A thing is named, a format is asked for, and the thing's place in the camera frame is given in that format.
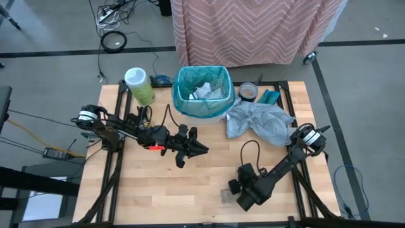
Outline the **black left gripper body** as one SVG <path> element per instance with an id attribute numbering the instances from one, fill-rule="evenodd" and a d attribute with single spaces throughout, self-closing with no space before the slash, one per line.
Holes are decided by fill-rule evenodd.
<path id="1" fill-rule="evenodd" d="M 178 168 L 183 168 L 185 165 L 184 158 L 187 157 L 189 149 L 190 139 L 197 140 L 197 128 L 192 127 L 190 130 L 186 125 L 181 124 L 178 128 L 178 133 L 174 136 L 167 135 L 163 149 L 161 150 L 161 156 L 164 156 L 168 150 L 177 152 L 175 157 L 175 164 Z"/>

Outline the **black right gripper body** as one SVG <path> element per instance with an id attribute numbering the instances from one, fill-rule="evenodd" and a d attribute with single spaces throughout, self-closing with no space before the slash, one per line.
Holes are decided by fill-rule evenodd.
<path id="1" fill-rule="evenodd" d="M 262 205 L 272 195 L 272 183 L 265 168 L 259 169 L 257 175 L 251 163 L 240 166 L 237 170 L 240 196 L 238 205 L 247 212 L 254 204 Z"/>

